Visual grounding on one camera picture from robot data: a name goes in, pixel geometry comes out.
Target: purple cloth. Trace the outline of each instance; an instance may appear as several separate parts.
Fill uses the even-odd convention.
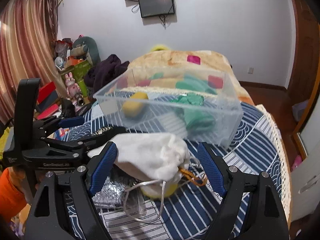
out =
[[[87,87],[93,87],[97,92],[116,77],[124,73],[129,65],[129,61],[121,63],[121,60],[114,54],[92,67],[84,76],[84,83]]]

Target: television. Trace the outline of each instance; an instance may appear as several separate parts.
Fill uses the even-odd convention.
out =
[[[173,0],[139,0],[141,18],[174,14]]]

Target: blue gripper pad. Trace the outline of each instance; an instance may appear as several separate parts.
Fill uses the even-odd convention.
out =
[[[227,190],[224,188],[223,176],[202,143],[198,145],[198,159],[213,191],[219,193],[220,197],[224,197]]]
[[[69,127],[80,126],[80,125],[83,125],[83,124],[84,124],[84,117],[83,116],[77,116],[77,117],[62,119],[58,123],[58,127],[60,127],[60,128],[69,128]]]
[[[112,165],[115,162],[118,154],[118,149],[115,143],[112,143],[110,146],[108,146],[108,143],[101,151],[100,155],[103,154],[105,151],[105,155],[101,159],[100,163],[98,164],[97,168],[93,172],[91,176],[91,185],[89,188],[89,195],[90,197],[93,197],[97,192],[100,192],[102,190],[102,187],[112,169]]]

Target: wall socket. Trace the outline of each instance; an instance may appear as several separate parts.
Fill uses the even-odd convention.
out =
[[[248,68],[248,74],[253,74],[253,67]]]

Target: plastic container on floor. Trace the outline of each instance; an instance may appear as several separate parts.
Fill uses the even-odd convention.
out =
[[[94,97],[108,125],[224,147],[243,116],[228,74],[203,68],[128,69]]]

